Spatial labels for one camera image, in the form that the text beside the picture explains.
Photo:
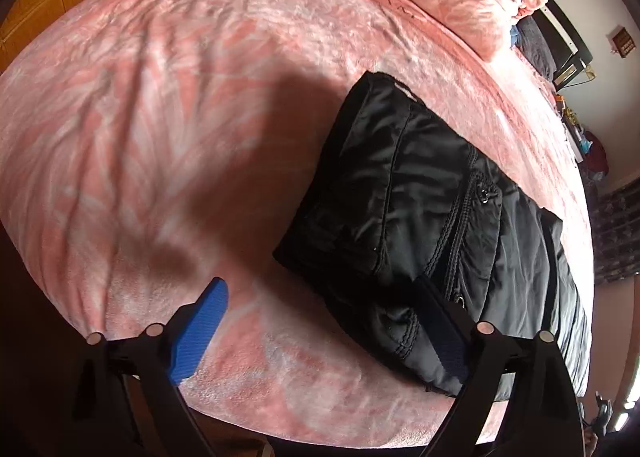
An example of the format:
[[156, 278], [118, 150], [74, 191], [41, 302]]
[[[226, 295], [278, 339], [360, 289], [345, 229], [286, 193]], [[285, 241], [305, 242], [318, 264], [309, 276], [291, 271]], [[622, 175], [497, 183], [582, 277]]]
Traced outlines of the blue garment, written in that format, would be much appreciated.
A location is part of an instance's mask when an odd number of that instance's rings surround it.
[[516, 47], [519, 46], [521, 43], [521, 35], [520, 35], [520, 30], [518, 30], [517, 26], [512, 26], [510, 29], [510, 40], [511, 40], [511, 46], [512, 47]]

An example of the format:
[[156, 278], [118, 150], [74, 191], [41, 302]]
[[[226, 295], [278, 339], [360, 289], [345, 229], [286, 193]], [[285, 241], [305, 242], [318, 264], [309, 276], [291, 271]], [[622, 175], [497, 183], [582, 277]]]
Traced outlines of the pink patterned bed sheet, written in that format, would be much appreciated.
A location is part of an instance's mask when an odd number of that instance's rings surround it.
[[366, 71], [561, 217], [589, 325], [585, 193], [546, 84], [409, 0], [85, 0], [2, 73], [2, 224], [83, 335], [134, 336], [224, 278], [229, 310], [181, 387], [197, 411], [306, 443], [425, 444], [450, 399], [363, 351], [272, 257]]

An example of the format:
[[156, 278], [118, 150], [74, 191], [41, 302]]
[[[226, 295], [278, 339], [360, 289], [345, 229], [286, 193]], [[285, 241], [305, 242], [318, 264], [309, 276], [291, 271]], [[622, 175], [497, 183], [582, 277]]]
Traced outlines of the dark red bag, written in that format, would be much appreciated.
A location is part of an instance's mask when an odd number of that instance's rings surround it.
[[600, 174], [602, 177], [608, 175], [608, 156], [606, 155], [604, 146], [592, 132], [585, 131], [585, 136], [590, 143], [589, 151], [586, 154], [585, 162], [587, 169], [594, 173]]

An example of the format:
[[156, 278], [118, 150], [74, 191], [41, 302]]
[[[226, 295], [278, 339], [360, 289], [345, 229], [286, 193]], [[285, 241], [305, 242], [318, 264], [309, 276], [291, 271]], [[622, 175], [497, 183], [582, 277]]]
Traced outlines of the black wooden headboard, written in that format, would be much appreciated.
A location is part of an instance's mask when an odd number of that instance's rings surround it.
[[533, 13], [533, 18], [555, 62], [552, 83], [555, 90], [560, 91], [587, 72], [592, 53], [555, 0], [548, 0]]

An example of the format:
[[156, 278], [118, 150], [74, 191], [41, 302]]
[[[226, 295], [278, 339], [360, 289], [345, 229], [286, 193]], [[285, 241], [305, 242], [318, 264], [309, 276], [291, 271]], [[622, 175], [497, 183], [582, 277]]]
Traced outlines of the plaid cloth on chair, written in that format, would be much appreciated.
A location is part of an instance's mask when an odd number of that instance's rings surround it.
[[602, 197], [591, 213], [597, 286], [639, 274], [640, 182]]

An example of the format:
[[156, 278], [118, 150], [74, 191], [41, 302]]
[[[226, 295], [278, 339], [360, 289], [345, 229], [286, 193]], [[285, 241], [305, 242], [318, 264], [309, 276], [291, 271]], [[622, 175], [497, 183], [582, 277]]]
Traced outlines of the grey pillow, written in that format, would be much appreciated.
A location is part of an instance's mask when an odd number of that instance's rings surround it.
[[535, 19], [524, 17], [514, 29], [518, 32], [514, 45], [544, 79], [552, 81], [556, 71], [555, 60]]

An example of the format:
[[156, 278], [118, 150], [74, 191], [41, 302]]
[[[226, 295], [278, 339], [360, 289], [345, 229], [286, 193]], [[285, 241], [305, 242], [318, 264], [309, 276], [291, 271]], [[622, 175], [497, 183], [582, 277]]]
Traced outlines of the black padded pants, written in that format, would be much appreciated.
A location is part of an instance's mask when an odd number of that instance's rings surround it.
[[393, 370], [456, 395], [419, 321], [419, 277], [473, 321], [529, 339], [549, 330], [584, 393], [590, 328], [559, 217], [529, 198], [404, 84], [350, 89], [273, 256], [345, 333]]

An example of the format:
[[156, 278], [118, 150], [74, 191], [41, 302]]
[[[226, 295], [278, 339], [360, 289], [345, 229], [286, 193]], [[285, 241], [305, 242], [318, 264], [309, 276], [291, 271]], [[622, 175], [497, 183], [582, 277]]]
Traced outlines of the right wall lamp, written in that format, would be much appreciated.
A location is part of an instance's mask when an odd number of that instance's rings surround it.
[[634, 39], [625, 27], [619, 27], [613, 32], [611, 43], [613, 50], [615, 50], [615, 53], [620, 55], [621, 58], [626, 58], [637, 48]]

